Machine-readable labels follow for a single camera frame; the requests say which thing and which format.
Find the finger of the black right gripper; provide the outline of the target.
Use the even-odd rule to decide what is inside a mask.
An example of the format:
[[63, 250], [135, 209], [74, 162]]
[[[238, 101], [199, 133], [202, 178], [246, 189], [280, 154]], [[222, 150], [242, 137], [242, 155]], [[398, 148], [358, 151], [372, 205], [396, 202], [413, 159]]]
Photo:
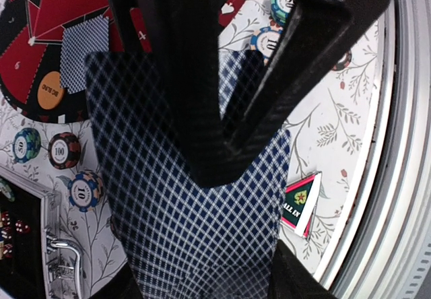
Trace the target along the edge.
[[201, 187], [238, 180], [390, 0], [294, 0], [269, 61], [254, 51], [240, 58], [225, 111], [213, 1], [163, 0], [170, 102], [183, 154]]
[[127, 53], [143, 51], [131, 10], [140, 11], [155, 55], [165, 54], [164, 0], [108, 0], [123, 49]]

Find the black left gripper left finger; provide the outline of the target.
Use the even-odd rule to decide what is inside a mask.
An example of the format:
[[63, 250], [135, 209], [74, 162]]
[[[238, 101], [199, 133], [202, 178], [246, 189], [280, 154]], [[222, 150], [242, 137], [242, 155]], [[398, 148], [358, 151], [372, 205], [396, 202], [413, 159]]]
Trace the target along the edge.
[[128, 263], [101, 289], [101, 298], [142, 299], [142, 293]]

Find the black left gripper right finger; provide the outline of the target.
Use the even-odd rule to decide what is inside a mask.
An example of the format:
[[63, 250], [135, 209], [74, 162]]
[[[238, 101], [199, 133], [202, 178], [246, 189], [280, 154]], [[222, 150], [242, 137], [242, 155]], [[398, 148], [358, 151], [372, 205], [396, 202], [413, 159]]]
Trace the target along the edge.
[[273, 256], [269, 298], [336, 299], [331, 292], [316, 281], [281, 240], [278, 240]]

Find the single blue backed card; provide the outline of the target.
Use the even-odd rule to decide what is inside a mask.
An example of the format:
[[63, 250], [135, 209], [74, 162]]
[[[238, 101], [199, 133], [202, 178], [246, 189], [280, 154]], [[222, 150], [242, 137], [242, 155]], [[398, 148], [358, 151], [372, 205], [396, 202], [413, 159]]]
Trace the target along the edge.
[[98, 15], [66, 28], [60, 57], [60, 82], [69, 94], [86, 89], [85, 59], [93, 52], [107, 52], [109, 48], [109, 19]]

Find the blue card deck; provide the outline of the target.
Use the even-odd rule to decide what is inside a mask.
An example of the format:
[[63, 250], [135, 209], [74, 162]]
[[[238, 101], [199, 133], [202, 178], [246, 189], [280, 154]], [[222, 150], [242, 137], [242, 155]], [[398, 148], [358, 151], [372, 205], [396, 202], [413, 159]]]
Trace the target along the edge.
[[153, 57], [85, 59], [96, 155], [144, 298], [277, 298], [273, 257], [290, 163], [280, 129], [235, 182], [199, 187], [178, 149]]

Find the blue white 10 chip pile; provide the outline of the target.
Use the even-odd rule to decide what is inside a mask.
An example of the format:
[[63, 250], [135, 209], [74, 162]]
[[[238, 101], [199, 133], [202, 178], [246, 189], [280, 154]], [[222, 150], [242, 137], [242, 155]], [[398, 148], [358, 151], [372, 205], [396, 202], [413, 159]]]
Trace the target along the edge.
[[265, 26], [256, 30], [251, 36], [250, 49], [259, 51], [263, 55], [266, 65], [277, 47], [283, 29], [277, 26]]

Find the blue green 50 chip pile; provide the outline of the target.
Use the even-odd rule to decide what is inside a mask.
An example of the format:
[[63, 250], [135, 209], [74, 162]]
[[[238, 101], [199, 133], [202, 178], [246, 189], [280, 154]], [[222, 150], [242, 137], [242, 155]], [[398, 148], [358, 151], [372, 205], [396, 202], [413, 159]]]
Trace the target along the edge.
[[285, 26], [294, 6], [294, 0], [271, 0], [271, 16], [278, 25]]
[[27, 127], [19, 131], [13, 141], [13, 155], [17, 163], [25, 164], [36, 158], [41, 148], [41, 138], [37, 129]]

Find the orange big blind button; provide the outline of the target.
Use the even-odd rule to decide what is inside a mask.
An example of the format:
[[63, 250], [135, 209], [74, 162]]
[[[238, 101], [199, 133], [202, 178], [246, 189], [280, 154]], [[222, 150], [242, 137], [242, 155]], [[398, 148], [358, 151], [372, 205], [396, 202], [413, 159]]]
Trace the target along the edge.
[[37, 91], [37, 101], [42, 109], [52, 110], [62, 101], [65, 89], [61, 87], [60, 79], [58, 71], [51, 71], [42, 78]]

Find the red black 100 chip pile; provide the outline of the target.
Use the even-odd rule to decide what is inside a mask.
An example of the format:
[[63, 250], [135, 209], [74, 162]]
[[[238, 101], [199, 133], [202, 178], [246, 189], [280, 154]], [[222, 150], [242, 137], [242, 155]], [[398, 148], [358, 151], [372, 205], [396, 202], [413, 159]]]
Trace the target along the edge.
[[48, 158], [51, 165], [64, 170], [73, 168], [81, 158], [81, 144], [71, 132], [57, 133], [48, 144]]
[[345, 68], [347, 68], [351, 62], [352, 62], [352, 52], [351, 50], [349, 50], [342, 56], [342, 58], [340, 58], [340, 60], [338, 60], [338, 62], [333, 66], [332, 70], [342, 71]]

